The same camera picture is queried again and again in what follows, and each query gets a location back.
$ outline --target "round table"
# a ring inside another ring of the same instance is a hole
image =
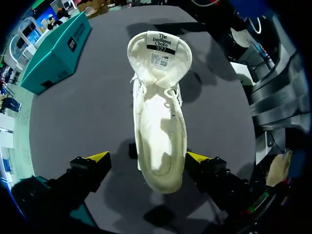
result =
[[[255,136],[250,108],[236,74],[213,38],[190,15],[173,6],[144,6],[91,19],[92,31],[75,74],[34,97],[30,146],[37,176],[57,178],[78,156],[103,151],[112,169],[86,204],[98,226],[116,233],[201,233],[225,218],[185,172],[179,191],[152,191],[129,157],[133,145],[129,40],[156,30],[181,37],[193,63],[180,81],[188,150],[218,156],[249,179]]]

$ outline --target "black cable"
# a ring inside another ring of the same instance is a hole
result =
[[[255,71],[255,70],[257,69],[258,66],[261,66],[261,65],[265,64],[265,63],[268,61],[268,59],[269,59],[269,55],[266,55],[266,56],[264,57],[263,61],[260,62],[258,65],[256,65],[255,68],[254,68],[253,70]]]
[[[282,154],[285,154],[286,152],[285,151],[283,151],[283,150],[281,150],[281,148],[278,146],[278,144],[276,143],[276,141],[275,141],[275,139],[274,139],[274,137],[273,137],[273,135],[272,135],[272,133],[270,132],[270,131],[267,131],[270,135],[271,135],[271,137],[272,137],[272,139],[273,139],[273,144],[272,145],[276,145],[276,147],[279,149],[279,151],[282,153]]]

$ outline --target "cardboard box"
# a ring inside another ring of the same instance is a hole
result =
[[[72,75],[90,31],[83,12],[51,32],[29,61],[21,87],[39,95]]]
[[[107,5],[110,5],[110,4],[114,4],[114,3],[115,3],[114,0],[107,0],[106,2],[107,2]]]
[[[105,0],[93,0],[93,1],[88,1],[86,3],[80,4],[77,6],[78,10],[80,12],[84,12],[84,10],[86,9],[86,7],[91,6],[93,7],[93,9],[98,10],[101,5],[106,4]]]

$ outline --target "white sneaker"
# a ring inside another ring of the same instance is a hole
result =
[[[187,146],[178,82],[191,67],[192,52],[180,38],[155,31],[133,37],[127,52],[135,72],[138,169],[153,190],[173,193],[182,184]]]

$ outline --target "shoe tongue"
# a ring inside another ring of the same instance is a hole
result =
[[[147,84],[158,84],[161,81],[161,87],[172,87],[169,84],[172,82],[164,78],[168,74],[169,64],[175,59],[178,43],[179,37],[177,36],[157,31],[147,32],[146,48],[150,50],[149,70],[151,74],[151,77],[147,79]]]
[[[146,48],[175,55],[179,37],[156,31],[147,31]]]

